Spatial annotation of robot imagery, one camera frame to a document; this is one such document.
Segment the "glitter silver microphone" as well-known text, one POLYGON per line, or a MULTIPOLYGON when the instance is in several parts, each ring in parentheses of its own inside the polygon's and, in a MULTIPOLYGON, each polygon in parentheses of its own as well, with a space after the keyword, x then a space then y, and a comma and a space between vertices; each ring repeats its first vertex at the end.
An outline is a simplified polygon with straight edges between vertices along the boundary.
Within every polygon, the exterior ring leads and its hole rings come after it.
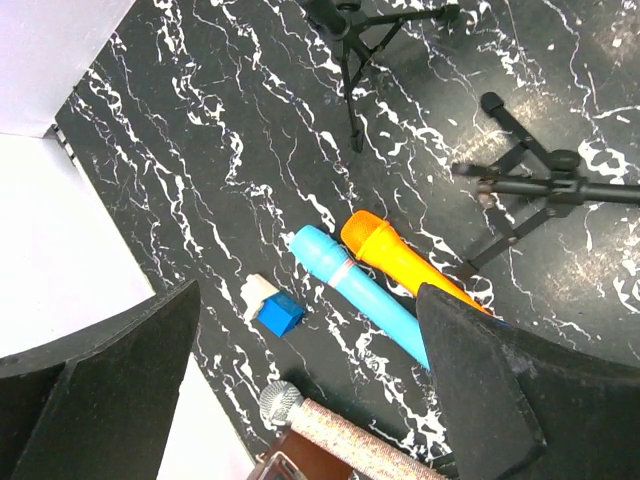
POLYGON ((444 476, 305 398, 298 388, 278 380, 260 393, 260 415, 286 426, 371 479, 442 479, 444 476))

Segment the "blue white toy block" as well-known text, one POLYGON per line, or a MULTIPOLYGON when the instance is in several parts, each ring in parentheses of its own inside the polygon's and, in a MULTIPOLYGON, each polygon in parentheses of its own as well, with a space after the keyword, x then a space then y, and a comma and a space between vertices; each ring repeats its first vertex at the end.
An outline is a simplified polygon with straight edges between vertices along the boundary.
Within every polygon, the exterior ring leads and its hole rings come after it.
POLYGON ((258 319, 278 337, 292 330, 305 314, 305 310, 286 293, 257 273, 246 277, 240 296, 246 305, 244 320, 258 319))

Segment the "orange microphone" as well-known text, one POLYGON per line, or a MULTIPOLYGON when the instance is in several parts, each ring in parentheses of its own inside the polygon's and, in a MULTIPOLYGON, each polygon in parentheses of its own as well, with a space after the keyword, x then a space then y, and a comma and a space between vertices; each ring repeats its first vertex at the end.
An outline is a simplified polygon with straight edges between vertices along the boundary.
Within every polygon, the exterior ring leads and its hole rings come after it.
POLYGON ((388 221, 377 215, 366 210, 355 212, 340 236, 357 260, 381 270, 414 296, 421 285, 427 283, 488 314, 463 289, 412 250, 388 221))

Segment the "small black tripod stand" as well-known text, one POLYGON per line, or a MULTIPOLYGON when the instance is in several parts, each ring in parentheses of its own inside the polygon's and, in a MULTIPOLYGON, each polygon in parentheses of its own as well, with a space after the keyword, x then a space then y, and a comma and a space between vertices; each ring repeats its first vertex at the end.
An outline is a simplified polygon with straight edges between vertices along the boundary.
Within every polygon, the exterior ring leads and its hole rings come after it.
POLYGON ((455 276, 467 280, 494 258, 515 246, 521 239, 552 218, 565 218, 586 202, 606 202, 624 205, 639 204, 637 185, 594 183, 579 172, 582 157, 575 151, 557 149, 547 151, 534 136, 505 108, 503 99, 495 92, 480 98, 483 112, 495 120, 515 139, 515 144, 498 160, 488 166, 473 163, 454 163, 453 174, 474 178, 476 198, 483 205, 489 225, 499 238, 475 257, 462 262, 455 276), (515 175, 526 153, 533 154, 548 170, 549 175, 536 179, 530 175, 515 175), (544 207, 517 226, 495 206, 493 196, 507 194, 527 199, 544 199, 544 207))

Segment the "brown box with clear lid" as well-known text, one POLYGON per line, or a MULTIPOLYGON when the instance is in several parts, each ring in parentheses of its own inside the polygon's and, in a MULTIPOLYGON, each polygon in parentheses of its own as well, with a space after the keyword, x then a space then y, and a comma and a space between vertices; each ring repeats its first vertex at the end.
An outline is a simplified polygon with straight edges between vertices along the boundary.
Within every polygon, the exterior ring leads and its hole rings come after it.
POLYGON ((258 456, 248 479, 347 480, 353 474, 347 463, 287 428, 258 456))

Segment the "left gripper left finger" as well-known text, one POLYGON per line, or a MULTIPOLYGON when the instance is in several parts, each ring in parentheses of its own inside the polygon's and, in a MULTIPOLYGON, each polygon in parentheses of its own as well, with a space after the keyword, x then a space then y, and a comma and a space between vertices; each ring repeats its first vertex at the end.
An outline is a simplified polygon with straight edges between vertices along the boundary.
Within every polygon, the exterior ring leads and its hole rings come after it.
POLYGON ((2 478, 156 478, 200 308, 189 280, 3 357, 2 478))

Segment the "cyan microphone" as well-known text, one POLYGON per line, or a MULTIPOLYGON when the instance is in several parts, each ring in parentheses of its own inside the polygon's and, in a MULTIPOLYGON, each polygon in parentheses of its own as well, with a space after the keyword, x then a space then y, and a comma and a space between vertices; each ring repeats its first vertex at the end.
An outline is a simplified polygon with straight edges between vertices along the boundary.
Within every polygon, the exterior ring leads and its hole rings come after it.
POLYGON ((340 293, 424 368, 430 367, 415 316, 361 270, 329 235, 306 225, 294 235, 290 251, 311 275, 340 293))

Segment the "tall black tripod stand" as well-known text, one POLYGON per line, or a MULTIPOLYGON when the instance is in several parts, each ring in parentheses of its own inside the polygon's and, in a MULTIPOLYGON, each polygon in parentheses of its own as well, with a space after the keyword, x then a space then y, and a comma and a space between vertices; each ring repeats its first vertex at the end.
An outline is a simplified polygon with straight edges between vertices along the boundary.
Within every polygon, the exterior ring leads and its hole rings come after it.
POLYGON ((350 144, 356 153, 363 150, 364 129, 354 112, 353 90, 360 82, 365 67, 387 47, 406 23, 435 20, 448 24, 460 12, 460 7, 453 3, 434 9, 374 16, 366 14, 359 1, 306 0, 300 1, 298 6, 306 14, 310 27, 329 43, 332 56, 340 66, 350 125, 350 144), (361 35, 379 26, 387 26, 389 30, 382 40, 370 47, 361 39, 361 35))

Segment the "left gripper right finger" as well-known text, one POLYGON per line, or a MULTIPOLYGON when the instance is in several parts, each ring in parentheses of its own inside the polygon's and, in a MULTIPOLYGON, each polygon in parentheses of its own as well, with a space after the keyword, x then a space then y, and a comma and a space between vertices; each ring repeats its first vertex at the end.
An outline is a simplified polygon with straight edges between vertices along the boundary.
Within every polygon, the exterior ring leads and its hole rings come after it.
POLYGON ((636 479, 639 370, 422 284, 417 314, 462 479, 636 479))

